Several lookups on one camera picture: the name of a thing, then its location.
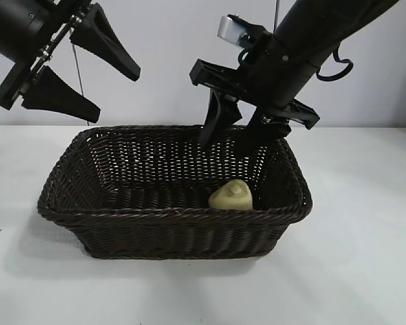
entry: white tabletop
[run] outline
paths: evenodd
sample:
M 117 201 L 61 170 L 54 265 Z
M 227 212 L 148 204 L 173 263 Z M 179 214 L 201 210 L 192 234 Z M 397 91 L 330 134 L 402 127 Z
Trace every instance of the white tabletop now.
M 83 128 L 0 127 L 0 325 L 406 325 L 406 130 L 295 129 L 315 207 L 261 259 L 98 261 L 37 215 Z

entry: soap bar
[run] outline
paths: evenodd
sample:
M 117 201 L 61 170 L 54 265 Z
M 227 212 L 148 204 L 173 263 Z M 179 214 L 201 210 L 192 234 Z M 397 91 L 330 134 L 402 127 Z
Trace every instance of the soap bar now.
M 234 179 L 210 196 L 209 206 L 221 210 L 252 210 L 250 188 L 244 181 Z

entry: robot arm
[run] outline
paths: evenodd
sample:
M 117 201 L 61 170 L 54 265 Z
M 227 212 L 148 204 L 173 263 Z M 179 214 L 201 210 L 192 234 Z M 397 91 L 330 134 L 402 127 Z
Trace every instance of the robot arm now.
M 29 110 L 98 121 L 100 109 L 45 66 L 69 32 L 73 44 L 129 79 L 139 78 L 140 67 L 120 44 L 99 4 L 91 0 L 0 0 L 0 53 L 15 62 L 0 86 L 0 106 L 10 110 L 21 95 L 22 106 Z
M 291 132 L 291 120 L 307 129 L 319 120 L 316 112 L 295 100 L 317 74 L 323 81 L 342 78 L 353 68 L 341 60 L 341 41 L 390 9 L 398 0 L 297 0 L 274 33 L 263 26 L 229 15 L 221 20 L 218 36 L 242 51 L 238 69 L 198 60 L 190 76 L 194 85 L 210 88 L 208 115 L 200 143 L 207 147 L 218 133 L 241 119 L 240 100 L 256 106 L 255 113 L 236 139 L 239 156 Z M 319 74 L 333 54 L 348 64 L 332 77 Z
M 240 100 L 256 106 L 235 151 L 247 155 L 258 146 L 291 132 L 290 121 L 311 129 L 316 112 L 295 100 L 317 74 L 333 81 L 353 63 L 341 60 L 340 43 L 399 0 L 297 0 L 274 33 L 229 15 L 221 20 L 220 38 L 242 48 L 234 70 L 198 60 L 190 75 L 194 85 L 210 88 L 210 103 L 200 136 L 203 147 L 241 119 Z M 0 86 L 0 106 L 10 109 L 21 95 L 23 107 L 52 110 L 97 122 L 100 109 L 45 66 L 58 43 L 72 31 L 71 42 L 133 81 L 140 67 L 120 44 L 99 4 L 91 0 L 0 0 L 0 53 L 15 62 Z M 321 65 L 333 54 L 347 64 L 336 76 L 323 77 Z

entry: woven texture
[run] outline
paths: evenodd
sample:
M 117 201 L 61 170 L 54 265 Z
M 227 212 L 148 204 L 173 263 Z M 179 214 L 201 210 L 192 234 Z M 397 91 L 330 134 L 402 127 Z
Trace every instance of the woven texture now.
M 232 127 L 207 152 L 201 126 L 102 127 L 78 134 L 51 172 L 42 216 L 74 232 L 102 259 L 235 259 L 269 253 L 312 207 L 287 142 L 233 154 Z M 232 179 L 253 194 L 252 211 L 208 208 Z

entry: white backdrop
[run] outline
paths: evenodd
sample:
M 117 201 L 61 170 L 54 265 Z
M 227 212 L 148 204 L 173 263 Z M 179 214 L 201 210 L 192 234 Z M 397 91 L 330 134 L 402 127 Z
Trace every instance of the white backdrop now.
M 137 83 L 78 49 L 86 97 L 102 109 L 99 125 L 195 124 L 206 116 L 208 90 L 189 80 L 197 58 L 236 68 L 238 49 L 217 38 L 220 17 L 239 14 L 272 28 L 275 0 L 99 0 L 124 46 L 142 67 Z M 281 16 L 293 4 L 281 0 Z M 341 56 L 354 71 L 335 83 L 315 78 L 298 99 L 321 115 L 321 126 L 406 126 L 406 0 L 346 40 Z M 57 49 L 52 68 L 78 89 L 69 42 Z M 0 56 L 0 83 L 12 62 Z M 340 67 L 327 63 L 330 74 Z M 243 106 L 243 121 L 252 111 Z M 30 112 L 19 102 L 0 108 L 0 125 L 84 125 L 52 112 Z

